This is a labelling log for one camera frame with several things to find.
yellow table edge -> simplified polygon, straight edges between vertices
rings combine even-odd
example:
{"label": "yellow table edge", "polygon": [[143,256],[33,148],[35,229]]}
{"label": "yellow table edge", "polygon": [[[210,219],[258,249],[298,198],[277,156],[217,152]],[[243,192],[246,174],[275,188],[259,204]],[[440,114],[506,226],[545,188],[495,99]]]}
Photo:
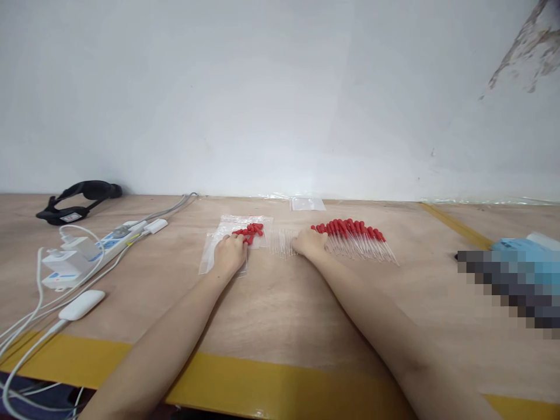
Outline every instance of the yellow table edge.
{"label": "yellow table edge", "polygon": [[[481,249],[492,242],[428,204],[420,206]],[[0,364],[9,372],[37,341],[29,332]],[[34,354],[19,372],[40,380],[98,389],[132,345],[60,334]],[[560,405],[486,395],[506,420],[556,420]],[[414,419],[393,381],[354,372],[323,370],[228,358],[198,352],[166,397],[169,404],[248,418]]]}

white label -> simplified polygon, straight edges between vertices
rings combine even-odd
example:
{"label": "white label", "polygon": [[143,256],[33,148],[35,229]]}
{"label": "white label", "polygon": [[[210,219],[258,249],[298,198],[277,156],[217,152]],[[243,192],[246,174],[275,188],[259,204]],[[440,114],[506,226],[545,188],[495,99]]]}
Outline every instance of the white label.
{"label": "white label", "polygon": [[69,214],[68,216],[64,216],[63,218],[60,218],[60,220],[63,220],[65,222],[73,222],[74,220],[78,220],[81,218],[82,217],[78,213],[72,213]]}

white cable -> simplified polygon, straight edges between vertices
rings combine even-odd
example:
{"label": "white cable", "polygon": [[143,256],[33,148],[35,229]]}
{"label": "white cable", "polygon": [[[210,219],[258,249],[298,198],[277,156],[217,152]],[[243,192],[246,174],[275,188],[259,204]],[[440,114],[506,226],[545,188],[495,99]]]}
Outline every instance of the white cable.
{"label": "white cable", "polygon": [[85,388],[82,387],[82,388],[80,389],[80,392],[78,393],[78,396],[76,397],[76,403],[74,404],[74,410],[72,411],[72,416],[73,416],[73,417],[76,417],[76,416],[78,415],[78,407],[80,406],[80,398],[81,398],[81,396],[82,396],[82,393],[83,393],[83,390],[84,390],[84,389],[85,389]]}
{"label": "white cable", "polygon": [[[63,227],[68,227],[68,226],[69,226],[69,227],[74,227],[74,228],[78,228],[78,229],[82,229],[82,230],[87,231],[88,233],[90,233],[90,234],[97,240],[98,243],[101,243],[101,241],[99,240],[99,238],[98,238],[93,232],[88,231],[88,230],[85,229],[85,228],[82,228],[82,227],[80,227],[80,226],[72,226],[72,225],[61,226],[61,227],[63,228]],[[123,250],[121,251],[121,253],[120,253],[119,256],[117,257],[115,263],[114,263],[109,269],[105,270],[103,273],[101,273],[99,276],[97,276],[97,278],[95,278],[92,282],[90,282],[90,284],[88,284],[83,290],[81,290],[80,293],[79,293],[78,295],[76,295],[76,296],[70,298],[70,299],[67,300],[66,302],[63,302],[63,303],[61,303],[61,304],[55,306],[54,308],[52,308],[52,309],[50,309],[50,310],[48,310],[48,311],[42,313],[41,315],[37,316],[36,314],[37,314],[37,312],[38,312],[38,308],[39,308],[39,309],[42,309],[42,308],[45,308],[45,307],[47,307],[47,306],[53,304],[54,302],[57,302],[57,301],[60,300],[61,298],[66,297],[70,292],[74,291],[74,289],[77,288],[77,287],[79,286],[79,285],[78,285],[78,286],[75,286],[74,288],[72,288],[72,289],[70,290],[70,292],[65,293],[65,295],[62,296],[61,298],[55,299],[55,300],[53,300],[52,302],[50,302],[49,304],[44,305],[44,306],[41,306],[41,304],[42,304],[42,302],[43,302],[43,284],[41,283],[41,278],[40,278],[40,277],[41,277],[41,276],[40,276],[40,272],[41,272],[41,265],[40,265],[40,264],[41,264],[41,260],[42,260],[42,257],[41,257],[41,256],[42,256],[43,248],[39,249],[39,251],[38,251],[38,253],[37,253],[37,259],[38,259],[38,266],[37,266],[37,282],[38,282],[38,283],[37,283],[37,287],[38,287],[38,289],[39,289],[39,303],[38,303],[38,305],[37,305],[35,311],[32,312],[32,313],[30,313],[30,314],[27,316],[29,319],[24,323],[24,325],[22,325],[16,332],[14,332],[8,339],[4,340],[4,342],[2,343],[2,348],[1,348],[1,350],[0,350],[0,358],[4,355],[4,353],[5,353],[6,350],[9,348],[9,346],[10,346],[10,344],[13,342],[13,340],[14,340],[17,336],[19,336],[19,334],[23,331],[23,329],[25,329],[25,328],[29,325],[29,323],[31,323],[32,321],[39,321],[39,320],[41,320],[42,318],[44,318],[45,316],[47,316],[47,315],[49,315],[50,313],[52,313],[53,311],[59,309],[60,307],[66,306],[67,304],[71,303],[71,302],[72,302],[73,300],[75,300],[78,296],[80,296],[83,292],[85,292],[86,290],[88,290],[89,288],[91,288],[95,283],[99,282],[105,275],[107,275],[111,270],[113,270],[113,269],[118,265],[118,263],[122,260],[122,258],[124,257],[124,254],[128,251],[128,249],[129,249],[137,240],[139,240],[140,238],[142,238],[142,237],[144,237],[144,236],[146,236],[146,235],[149,235],[149,234],[150,234],[149,231],[144,231],[144,232],[142,232],[141,235],[139,235],[138,237],[136,237],[136,238],[130,243],[130,245],[129,245],[128,247],[126,247],[125,249],[123,249]],[[103,253],[103,255],[99,258],[98,264],[99,264],[99,262],[101,262],[101,260],[102,260],[103,257],[104,257],[104,249],[103,249],[103,248],[102,248],[102,253]],[[84,278],[84,280],[83,280],[82,282],[80,282],[80,285],[83,284],[83,282],[84,282],[85,280],[87,280],[90,276],[91,276],[91,272]],[[19,393],[17,393],[17,392],[15,392],[15,391],[9,389],[9,385],[10,385],[10,383],[11,383],[13,377],[15,376],[15,373],[21,368],[21,366],[23,365],[23,363],[25,362],[25,360],[27,359],[27,357],[29,357],[29,355],[30,355],[42,342],[44,342],[48,337],[50,337],[51,335],[55,334],[65,323],[66,323],[66,321],[59,321],[59,322],[58,322],[55,326],[53,326],[44,336],[42,336],[42,337],[39,339],[39,341],[37,341],[37,342],[33,345],[33,347],[32,347],[32,348],[23,356],[23,358],[18,362],[18,364],[16,365],[16,367],[14,368],[14,370],[12,371],[12,373],[10,374],[10,376],[8,377],[8,380],[6,381],[6,384],[3,386],[3,385],[0,383],[0,389],[3,389],[3,392],[2,392],[2,401],[3,401],[3,403],[4,403],[4,406],[6,406],[6,410],[8,410],[8,412],[10,412],[10,414],[11,414],[13,417],[18,418],[18,419],[27,420],[25,417],[19,415],[15,410],[13,410],[13,408],[12,408],[11,406],[9,406],[9,401],[8,401],[8,403],[6,404],[6,402],[4,401],[4,399],[9,399],[9,397],[13,397],[13,398],[17,398],[17,399],[19,399],[19,400],[22,400],[22,401],[28,403],[29,405],[32,405],[32,406],[34,406],[34,407],[36,407],[36,408],[39,408],[39,409],[41,409],[41,410],[46,410],[46,411],[66,411],[66,410],[70,410],[69,408],[51,408],[51,407],[45,407],[45,406],[43,406],[43,405],[37,404],[36,402],[34,402],[34,401],[32,401],[32,400],[27,399],[27,398],[25,398],[24,396],[20,395]],[[46,387],[46,388],[43,388],[43,389],[41,389],[41,390],[32,391],[31,393],[29,393],[29,395],[42,392],[42,391],[44,391],[44,390],[46,390],[46,389],[52,388],[52,387],[57,386],[57,385],[59,385],[59,384],[60,384],[60,383],[55,383],[55,384],[52,384],[52,385],[50,385],[50,386],[48,386],[48,387]],[[74,413],[74,415],[71,417],[71,419],[74,419],[74,418],[76,418],[76,417],[77,417],[77,415]]]}
{"label": "white cable", "polygon": [[43,259],[43,250],[44,250],[44,248],[41,247],[37,251],[37,278],[36,278],[36,281],[37,281],[37,288],[39,289],[39,302],[37,303],[37,306],[35,307],[35,310],[27,316],[29,319],[14,334],[12,334],[12,336],[8,340],[6,340],[5,343],[2,343],[3,346],[2,346],[2,348],[0,348],[0,360],[2,359],[2,356],[4,356],[4,353],[6,352],[7,348],[10,346],[10,344],[23,331],[23,329],[25,327],[27,327],[27,325],[31,322],[33,317],[37,314],[37,312],[39,312],[39,310],[41,309],[41,305],[43,304],[44,292],[43,292],[43,284],[41,283],[41,260]]}
{"label": "white cable", "polygon": [[80,294],[70,298],[69,300],[67,300],[66,302],[63,302],[57,306],[55,306],[52,309],[49,309],[48,311],[36,316],[34,318],[34,321],[40,321],[41,319],[45,318],[45,316],[49,315],[50,313],[56,311],[57,309],[66,306],[68,303],[72,302],[73,300],[75,300],[79,295],[81,295],[83,292],[85,292],[86,290],[89,290],[93,285],[95,285],[95,283],[97,283],[98,281],[100,281],[106,274],[108,274],[113,268],[115,268],[117,266],[117,264],[123,259],[124,254],[128,251],[128,249],[132,246],[132,244],[135,244],[140,238],[146,236],[147,234],[145,232],[143,232],[139,237],[135,238],[132,242],[131,245],[126,247],[125,249],[123,249],[121,251],[121,253],[118,255],[117,259],[115,260],[114,264],[108,268],[107,270],[105,270],[103,273],[101,273],[99,276],[97,276],[94,280],[92,280],[87,286],[85,286],[81,291]]}
{"label": "white cable", "polygon": [[[4,390],[5,386],[4,385],[0,385],[0,390]],[[29,398],[24,397],[23,395],[21,395],[20,393],[18,393],[17,391],[14,390],[9,390],[9,398],[15,398],[17,400],[23,401],[26,404],[31,405],[32,407],[35,408],[39,408],[40,410],[45,410],[45,411],[67,411],[67,410],[71,410],[72,407],[68,407],[68,408],[52,408],[52,407],[46,407],[45,405],[41,405],[33,400],[30,400]]]}
{"label": "white cable", "polygon": [[[25,363],[25,361],[27,360],[27,358],[41,345],[43,344],[45,341],[47,341],[50,337],[52,337],[60,328],[62,328],[63,326],[65,326],[66,324],[68,324],[68,321],[66,320],[60,320],[59,322],[57,322],[53,327],[51,327],[47,333],[42,336],[24,355],[23,357],[20,359],[20,361],[17,363],[17,365],[13,368],[12,373],[10,373],[10,375],[8,376],[8,379],[6,381],[6,384],[4,385],[4,389],[2,391],[2,403],[4,405],[4,407],[6,408],[6,411],[9,413],[9,415],[11,415],[12,417],[15,417],[18,420],[33,420],[33,419],[28,419],[25,416],[20,415],[17,411],[15,411],[15,409],[13,409],[12,407],[12,403],[10,402],[9,396],[10,396],[10,385],[12,384],[12,380],[13,378],[16,376],[18,370],[22,367],[22,365]],[[67,409],[60,409],[60,408],[50,408],[50,407],[42,407],[41,409],[45,409],[48,411],[66,411],[66,410],[70,410],[70,408]]]}
{"label": "white cable", "polygon": [[54,388],[54,387],[56,387],[56,386],[59,386],[60,384],[61,384],[60,382],[56,382],[56,383],[51,384],[51,385],[49,385],[49,386],[46,386],[46,387],[44,387],[44,388],[39,388],[38,390],[29,391],[29,392],[21,392],[21,391],[18,391],[18,392],[19,392],[21,395],[24,395],[24,396],[27,397],[27,396],[30,396],[30,395],[35,395],[35,394],[41,393],[41,392],[43,392],[43,391],[49,390],[49,389],[51,389],[51,388]]}
{"label": "white cable", "polygon": [[40,388],[40,387],[42,387],[43,385],[45,385],[45,384],[47,384],[47,383],[48,383],[48,381],[35,382],[35,383],[33,383],[32,385],[30,385],[30,386],[28,386],[28,387],[26,387],[26,388],[17,390],[17,392],[19,392],[20,394],[23,394],[23,393],[25,393],[26,391],[31,391],[31,390]]}
{"label": "white cable", "polygon": [[158,218],[160,216],[165,216],[166,214],[169,214],[172,211],[177,210],[178,208],[184,206],[187,203],[188,199],[191,198],[193,195],[198,195],[198,193],[197,192],[192,192],[189,195],[183,194],[181,196],[181,199],[179,200],[179,202],[176,205],[174,205],[173,207],[170,207],[167,210],[162,210],[162,211],[159,211],[159,212],[152,213],[152,214],[144,217],[142,220],[137,221],[135,224],[128,226],[128,228],[136,226],[139,223]]}
{"label": "white cable", "polygon": [[[28,319],[29,317],[31,317],[31,319],[33,318],[33,316],[35,314],[37,314],[37,311],[40,309],[44,309],[48,306],[51,306],[53,303],[56,303],[58,301],[60,301],[61,299],[64,299],[66,296],[68,296],[69,294],[71,294],[74,290],[76,290],[76,288],[82,286],[86,281],[89,280],[89,278],[93,275],[93,273],[97,270],[97,268],[99,267],[99,264],[101,264],[101,262],[103,261],[103,258],[105,257],[105,248],[102,246],[101,244],[101,240],[98,238],[98,236],[93,233],[91,230],[86,229],[85,227],[81,227],[81,226],[76,226],[76,225],[64,225],[61,226],[59,231],[62,232],[63,228],[76,228],[76,229],[80,229],[83,230],[84,232],[90,234],[91,236],[94,237],[94,239],[97,241],[97,243],[99,243],[101,245],[101,257],[99,257],[97,259],[97,263],[95,264],[95,266],[90,270],[90,272],[87,274],[87,276],[85,276],[76,286],[73,286],[69,291],[67,291],[66,293],[64,293],[62,296],[59,296],[58,298],[52,300],[51,302],[47,303],[44,306],[40,306],[38,305],[38,309],[36,308],[34,312],[29,313],[28,315],[24,316],[23,318],[21,318],[18,322],[16,322],[14,325],[12,325],[9,329],[7,329],[6,331],[4,331],[2,334],[0,334],[0,338],[4,337],[7,333],[9,333],[10,331],[12,331],[15,327],[17,327],[21,322],[25,321],[26,319]],[[43,304],[43,300],[42,300],[42,296],[43,296],[43,284],[40,283],[40,276],[41,276],[41,260],[42,258],[40,258],[39,256],[37,256],[37,278],[39,279],[39,283],[37,285],[37,287],[39,288],[39,298],[41,299],[41,305]],[[14,337],[17,337],[19,335],[19,332],[23,331],[23,329],[28,325],[28,323],[30,322],[30,320],[28,320],[27,322],[25,322],[25,324],[20,327],[20,329],[18,330],[18,332],[15,334]],[[2,356],[4,355],[6,349],[8,348],[9,344],[4,347],[4,343],[2,343],[2,346],[0,347],[0,359],[2,359]]]}

forearm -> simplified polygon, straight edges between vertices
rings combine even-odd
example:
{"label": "forearm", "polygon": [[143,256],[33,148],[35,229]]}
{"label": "forearm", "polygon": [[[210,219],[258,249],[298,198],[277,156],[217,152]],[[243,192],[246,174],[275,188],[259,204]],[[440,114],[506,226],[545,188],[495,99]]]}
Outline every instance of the forearm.
{"label": "forearm", "polygon": [[391,370],[419,418],[500,418],[474,386],[445,362],[420,328],[370,284],[369,278],[360,278],[323,251],[308,258]]}
{"label": "forearm", "polygon": [[369,278],[361,278],[323,251],[308,258],[395,377],[433,363],[434,354],[428,351],[431,344],[393,301],[371,284]]}
{"label": "forearm", "polygon": [[80,419],[150,414],[183,369],[231,277],[212,270],[173,305],[134,345]]}

white wall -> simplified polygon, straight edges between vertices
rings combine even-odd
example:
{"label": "white wall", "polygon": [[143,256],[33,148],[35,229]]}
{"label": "white wall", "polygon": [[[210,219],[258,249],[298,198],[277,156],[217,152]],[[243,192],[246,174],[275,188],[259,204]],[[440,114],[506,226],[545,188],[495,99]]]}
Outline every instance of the white wall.
{"label": "white wall", "polygon": [[486,87],[535,5],[5,1],[0,191],[560,198],[560,71]]}

